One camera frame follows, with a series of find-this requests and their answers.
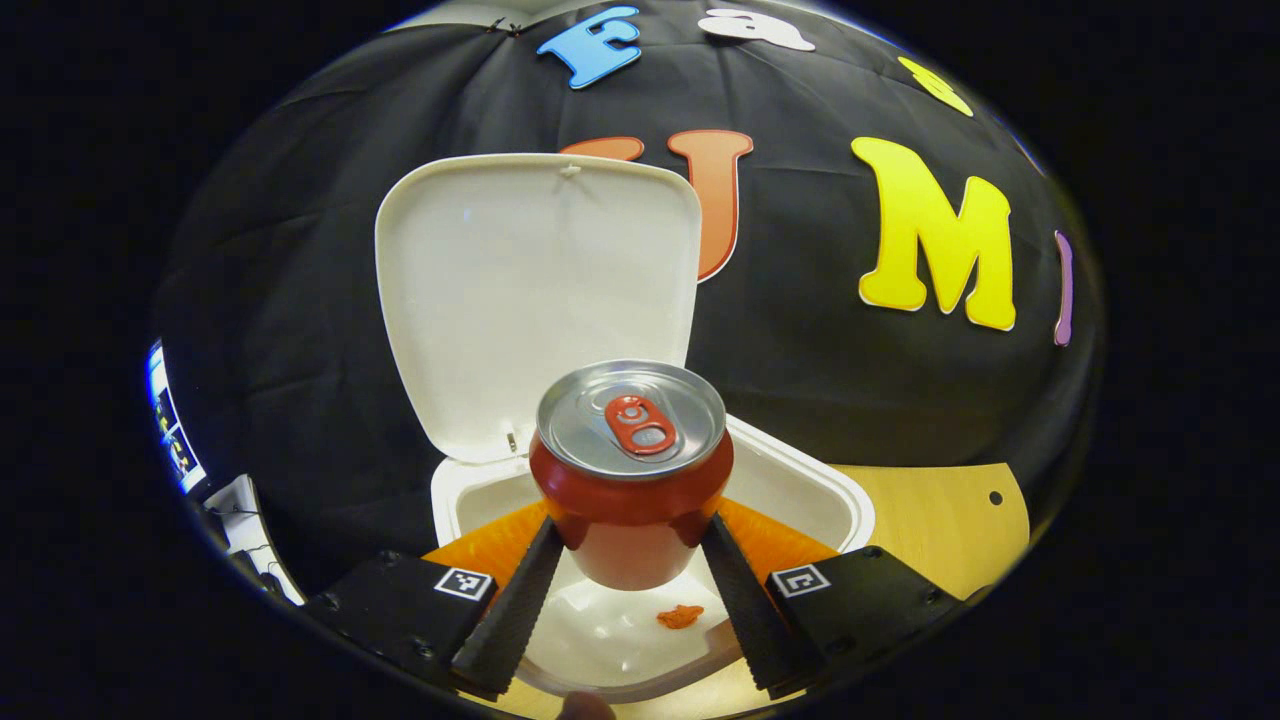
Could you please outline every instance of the black fabric backdrop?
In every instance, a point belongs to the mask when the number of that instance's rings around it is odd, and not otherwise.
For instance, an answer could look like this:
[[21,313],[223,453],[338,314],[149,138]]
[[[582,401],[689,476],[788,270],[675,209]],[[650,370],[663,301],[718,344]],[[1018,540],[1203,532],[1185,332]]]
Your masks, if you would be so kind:
[[[440,158],[611,136],[639,137],[639,161],[687,176],[667,137],[721,128],[755,149],[739,161],[737,246],[699,286],[686,365],[730,413],[822,461],[1009,462],[1038,530],[1069,482],[1053,464],[1102,342],[1100,273],[1057,188],[961,81],[952,85],[974,118],[923,91],[897,61],[902,50],[785,6],[722,4],[791,22],[817,51],[709,38],[696,24],[708,3],[639,0],[640,60],[572,91],[564,64],[535,51],[607,5],[518,36],[430,26],[375,37],[230,147],[177,229],[155,305],[172,392],[207,470],[250,473],[311,560],[321,547],[340,559],[325,577],[378,547],[430,550],[424,487],[440,455],[381,320],[372,225],[383,196]],[[916,313],[858,300],[879,245],[876,178],[849,150],[863,136],[915,150],[956,211],[970,176],[1009,197],[1012,331],[974,325],[963,309],[943,315],[932,290]],[[1075,252],[1065,348],[1052,343],[1055,229]],[[919,268],[928,283],[923,258]],[[310,561],[298,555],[287,560]]]
[[[142,373],[197,184],[300,78],[420,9],[15,9],[13,715],[454,715],[279,618],[200,543]],[[858,12],[986,92],[1080,197],[1111,352],[1085,480],[1034,552],[808,715],[1261,715],[1275,29],[1233,3]]]

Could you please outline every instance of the monitor screen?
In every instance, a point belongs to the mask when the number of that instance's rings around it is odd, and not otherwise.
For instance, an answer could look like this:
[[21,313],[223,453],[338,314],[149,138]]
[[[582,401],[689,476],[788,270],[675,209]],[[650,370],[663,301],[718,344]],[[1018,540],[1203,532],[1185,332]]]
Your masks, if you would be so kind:
[[147,389],[151,395],[151,409],[155,413],[156,427],[160,430],[160,442],[169,457],[169,470],[173,473],[174,480],[182,486],[182,492],[189,493],[205,479],[205,469],[200,466],[196,451],[187,442],[182,420],[178,418],[178,409],[169,395],[169,377],[164,369],[164,348],[159,340],[151,346],[151,352],[147,356]]

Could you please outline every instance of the open lid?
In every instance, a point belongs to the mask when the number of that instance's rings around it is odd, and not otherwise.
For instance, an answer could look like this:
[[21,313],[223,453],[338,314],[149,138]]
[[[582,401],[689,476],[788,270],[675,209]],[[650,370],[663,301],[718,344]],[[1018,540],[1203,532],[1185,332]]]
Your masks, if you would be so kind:
[[692,186],[636,163],[476,155],[401,178],[374,227],[378,292],[431,443],[465,462],[511,457],[567,373],[682,366],[700,233]]

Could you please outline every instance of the yellow letter m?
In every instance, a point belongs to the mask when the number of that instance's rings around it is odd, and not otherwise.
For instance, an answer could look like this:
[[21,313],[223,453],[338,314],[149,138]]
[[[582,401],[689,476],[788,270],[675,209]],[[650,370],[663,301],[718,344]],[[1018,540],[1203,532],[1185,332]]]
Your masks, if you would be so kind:
[[915,266],[919,238],[942,313],[955,310],[977,266],[965,315],[978,325],[1011,329],[1016,311],[1005,195],[970,177],[957,215],[924,160],[910,149],[874,137],[859,137],[852,149],[876,170],[881,201],[879,258],[876,269],[858,282],[863,301],[910,311],[924,306],[928,291]]

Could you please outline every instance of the white plastic container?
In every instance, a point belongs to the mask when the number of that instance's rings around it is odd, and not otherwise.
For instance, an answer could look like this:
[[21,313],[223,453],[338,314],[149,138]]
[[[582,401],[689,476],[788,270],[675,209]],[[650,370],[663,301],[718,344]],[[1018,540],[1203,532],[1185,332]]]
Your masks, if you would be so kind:
[[[445,544],[540,500],[525,454],[538,401],[568,372],[639,357],[684,365],[701,211],[668,170],[573,155],[480,155],[424,165],[383,200],[375,258],[392,352],[429,439]],[[732,415],[724,496],[847,551],[874,527],[847,477]],[[701,605],[671,630],[657,614]],[[622,592],[563,556],[517,676],[608,702],[672,692],[741,656],[707,561]]]

